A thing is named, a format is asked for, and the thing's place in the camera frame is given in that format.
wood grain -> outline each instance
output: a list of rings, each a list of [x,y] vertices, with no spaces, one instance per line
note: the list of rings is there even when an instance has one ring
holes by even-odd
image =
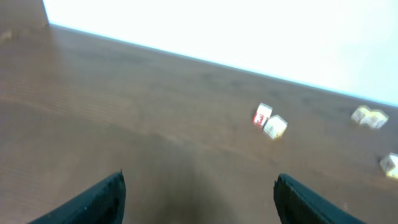
[[[279,223],[283,172],[365,222],[395,222],[398,182],[377,160],[397,151],[396,108],[59,27],[0,58],[0,223],[120,168],[124,223]],[[260,102],[288,122],[280,141],[251,124]],[[349,120],[363,104],[390,116],[380,131]]]

wooden block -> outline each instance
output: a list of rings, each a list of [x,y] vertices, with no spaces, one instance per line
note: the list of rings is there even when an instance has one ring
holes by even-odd
[[[253,124],[259,126],[260,128],[264,127],[265,123],[271,116],[271,113],[272,113],[272,107],[264,103],[260,103],[256,111],[256,114],[253,117]]]
[[[280,138],[287,128],[287,122],[279,115],[274,115],[269,118],[269,121],[264,126],[264,133],[271,139]]]
[[[380,129],[388,121],[388,116],[381,110],[372,110],[368,114],[366,124],[372,129]]]
[[[398,179],[398,155],[390,153],[380,161],[380,167],[387,177]]]
[[[359,106],[351,116],[351,119],[358,124],[366,124],[368,122],[370,111],[371,109],[366,105]]]

